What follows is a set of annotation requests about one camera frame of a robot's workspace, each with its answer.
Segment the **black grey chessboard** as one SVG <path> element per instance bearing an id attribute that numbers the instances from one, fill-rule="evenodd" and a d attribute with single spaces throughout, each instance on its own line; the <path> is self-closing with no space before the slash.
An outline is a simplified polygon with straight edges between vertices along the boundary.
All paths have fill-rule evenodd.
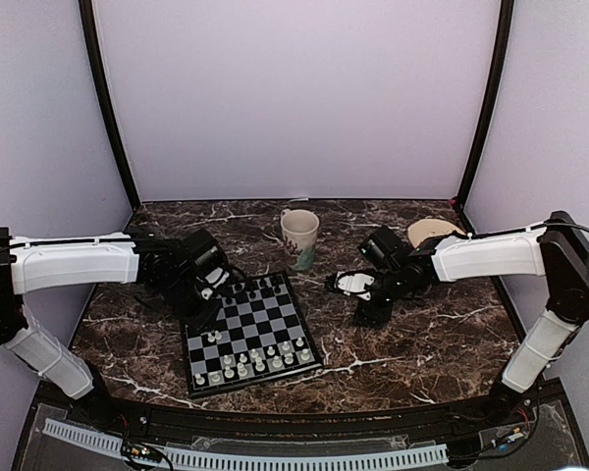
<path id="1" fill-rule="evenodd" d="M 209 333 L 214 335 L 214 342 L 207 341 Z M 219 310 L 211 329 L 198 332 L 184 325 L 181 334 L 187 389 L 192 399 L 281 380 L 322 366 L 322 357 L 284 271 L 253 277 L 246 286 L 241 283 L 228 286 L 219 297 Z M 299 337 L 304 339 L 303 347 L 295 345 Z M 309 349 L 310 358 L 302 361 L 300 353 L 305 348 Z M 294 356 L 291 365 L 284 362 L 289 353 Z M 258 357 L 266 365 L 261 373 L 254 366 Z M 282 359 L 281 368 L 273 367 L 274 357 Z M 245 378 L 238 375 L 239 362 L 252 368 Z M 224 376 L 226 368 L 235 372 L 233 378 Z M 220 374 L 219 383 L 211 381 L 213 372 Z M 195 382 L 195 374 L 205 378 L 203 385 Z"/>

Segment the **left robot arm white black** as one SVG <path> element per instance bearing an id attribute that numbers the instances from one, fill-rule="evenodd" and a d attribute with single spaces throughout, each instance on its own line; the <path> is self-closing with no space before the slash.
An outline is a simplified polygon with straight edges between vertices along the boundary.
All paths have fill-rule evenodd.
<path id="1" fill-rule="evenodd" d="M 80 401 L 95 426 L 109 428 L 119 419 L 118 404 L 106 396 L 95 366 L 65 344 L 94 288 L 146 286 L 198 330 L 215 317 L 216 297 L 231 276 L 224 249 L 206 230 L 185 238 L 128 232 L 33 238 L 0 227 L 0 347 Z"/>

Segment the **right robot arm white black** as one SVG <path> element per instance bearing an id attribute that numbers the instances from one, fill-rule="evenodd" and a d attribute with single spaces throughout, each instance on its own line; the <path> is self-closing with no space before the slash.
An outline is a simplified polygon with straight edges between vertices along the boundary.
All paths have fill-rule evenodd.
<path id="1" fill-rule="evenodd" d="M 359 246 L 374 269 L 337 277 L 339 292 L 358 297 L 369 318 L 435 284 L 499 278 L 524 328 L 481 416 L 501 426 L 526 392 L 589 320 L 589 228 L 565 211 L 520 228 L 464 232 L 441 219 L 421 219 L 401 240 L 388 227 Z"/>

